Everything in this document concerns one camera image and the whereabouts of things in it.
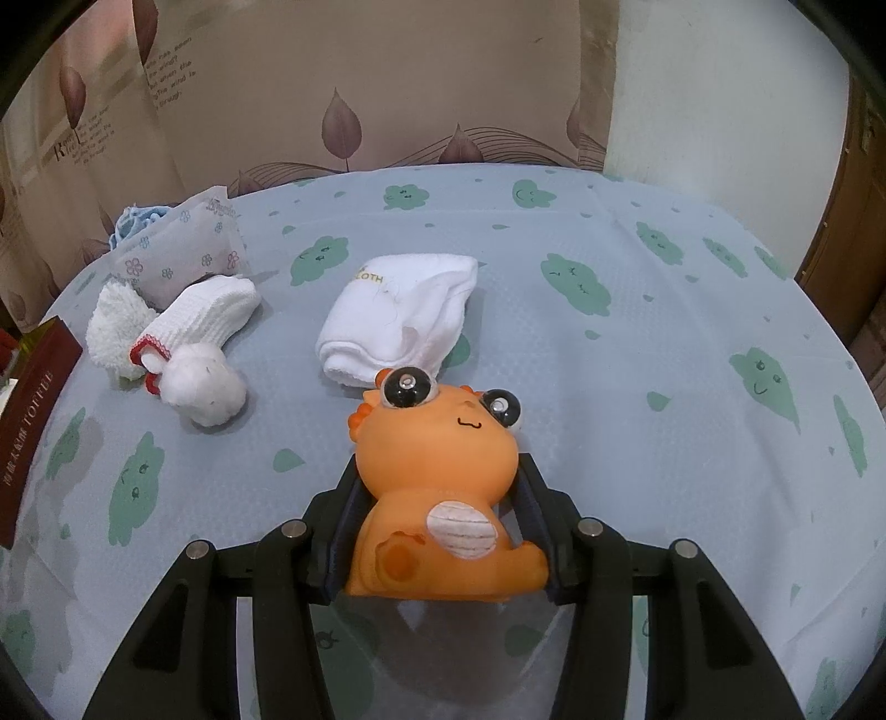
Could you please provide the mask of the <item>blue cloud pattern tablecloth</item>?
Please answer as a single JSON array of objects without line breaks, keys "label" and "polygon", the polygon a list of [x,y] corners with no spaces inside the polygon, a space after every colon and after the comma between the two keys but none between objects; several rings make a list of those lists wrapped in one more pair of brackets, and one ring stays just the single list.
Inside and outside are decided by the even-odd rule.
[{"label": "blue cloud pattern tablecloth", "polygon": [[884,642],[884,420],[858,362],[721,208],[460,165],[211,188],[90,264],[86,351],[2,555],[2,648],[84,714],[176,559],[375,501],[310,642],[342,718],[541,718],[572,610],[519,535],[519,455],[624,538],[696,542],[829,718]]}]

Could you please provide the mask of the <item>red gold tin box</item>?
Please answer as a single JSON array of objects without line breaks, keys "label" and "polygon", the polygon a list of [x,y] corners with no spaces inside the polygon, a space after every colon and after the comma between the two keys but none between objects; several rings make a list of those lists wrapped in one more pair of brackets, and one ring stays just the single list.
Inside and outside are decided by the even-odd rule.
[{"label": "red gold tin box", "polygon": [[15,381],[2,411],[2,546],[12,548],[27,477],[55,402],[80,360],[80,342],[59,316],[21,339],[13,356]]}]

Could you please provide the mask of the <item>orange rubber dinosaur toy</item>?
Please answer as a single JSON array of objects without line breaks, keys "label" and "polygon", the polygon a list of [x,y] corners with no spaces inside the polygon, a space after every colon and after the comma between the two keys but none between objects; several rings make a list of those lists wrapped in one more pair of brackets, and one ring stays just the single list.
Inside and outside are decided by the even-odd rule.
[{"label": "orange rubber dinosaur toy", "polygon": [[348,419],[375,504],[346,585],[354,597],[503,601],[548,580],[544,553],[513,543],[496,513],[518,468],[515,394],[383,369]]}]

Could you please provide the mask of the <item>white fluffy sock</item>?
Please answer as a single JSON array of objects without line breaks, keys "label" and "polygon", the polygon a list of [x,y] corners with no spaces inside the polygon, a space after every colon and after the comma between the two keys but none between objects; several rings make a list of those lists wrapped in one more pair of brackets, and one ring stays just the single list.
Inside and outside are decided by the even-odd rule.
[{"label": "white fluffy sock", "polygon": [[86,345],[90,360],[116,379],[137,381],[146,375],[143,366],[129,357],[132,345],[158,312],[131,285],[110,279],[97,296],[87,324]]}]

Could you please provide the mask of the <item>white red-trimmed sock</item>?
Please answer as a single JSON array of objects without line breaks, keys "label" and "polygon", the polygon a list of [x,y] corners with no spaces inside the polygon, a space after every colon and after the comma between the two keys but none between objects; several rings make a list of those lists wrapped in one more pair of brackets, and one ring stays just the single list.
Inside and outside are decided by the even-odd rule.
[{"label": "white red-trimmed sock", "polygon": [[245,381],[228,364],[224,345],[261,303],[251,280],[216,275],[188,286],[129,348],[146,371],[146,388],[201,428],[234,419],[246,404]]}]

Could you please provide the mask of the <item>floral tissue pack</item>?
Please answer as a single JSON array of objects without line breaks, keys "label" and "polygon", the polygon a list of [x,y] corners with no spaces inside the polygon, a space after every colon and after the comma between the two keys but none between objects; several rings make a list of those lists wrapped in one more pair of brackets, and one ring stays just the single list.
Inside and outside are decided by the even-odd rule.
[{"label": "floral tissue pack", "polygon": [[207,276],[249,275],[245,243],[226,187],[197,193],[122,241],[111,252],[111,273],[158,311]]}]

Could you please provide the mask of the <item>brown wooden door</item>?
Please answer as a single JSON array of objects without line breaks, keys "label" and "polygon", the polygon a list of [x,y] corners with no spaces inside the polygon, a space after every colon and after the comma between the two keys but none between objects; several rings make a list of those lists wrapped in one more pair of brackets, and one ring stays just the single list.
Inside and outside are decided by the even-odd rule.
[{"label": "brown wooden door", "polygon": [[796,280],[884,398],[884,114],[850,80],[831,196]]}]

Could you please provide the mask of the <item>beige leaf print curtain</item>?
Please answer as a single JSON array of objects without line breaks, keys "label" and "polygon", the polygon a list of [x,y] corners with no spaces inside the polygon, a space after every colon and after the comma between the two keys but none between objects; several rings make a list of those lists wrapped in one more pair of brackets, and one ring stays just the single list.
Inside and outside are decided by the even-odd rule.
[{"label": "beige leaf print curtain", "polygon": [[36,326],[129,205],[355,169],[597,169],[614,2],[8,2],[2,311]]}]

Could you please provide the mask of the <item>white folded sock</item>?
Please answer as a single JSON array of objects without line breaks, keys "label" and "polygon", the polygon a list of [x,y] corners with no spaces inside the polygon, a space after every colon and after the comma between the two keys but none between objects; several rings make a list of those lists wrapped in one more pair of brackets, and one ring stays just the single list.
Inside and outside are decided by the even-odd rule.
[{"label": "white folded sock", "polygon": [[477,284],[473,256],[376,256],[333,303],[316,351],[327,378],[371,387],[377,373],[417,366],[437,375],[460,339]]}]

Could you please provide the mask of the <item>light blue folded towel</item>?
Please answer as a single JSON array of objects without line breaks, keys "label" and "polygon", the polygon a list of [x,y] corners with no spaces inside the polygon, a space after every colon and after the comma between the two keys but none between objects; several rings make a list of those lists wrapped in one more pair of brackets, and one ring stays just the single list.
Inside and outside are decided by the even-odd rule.
[{"label": "light blue folded towel", "polygon": [[171,210],[169,205],[146,205],[146,207],[129,205],[112,225],[108,235],[108,246],[111,250],[116,250],[123,241],[164,218],[169,210]]}]

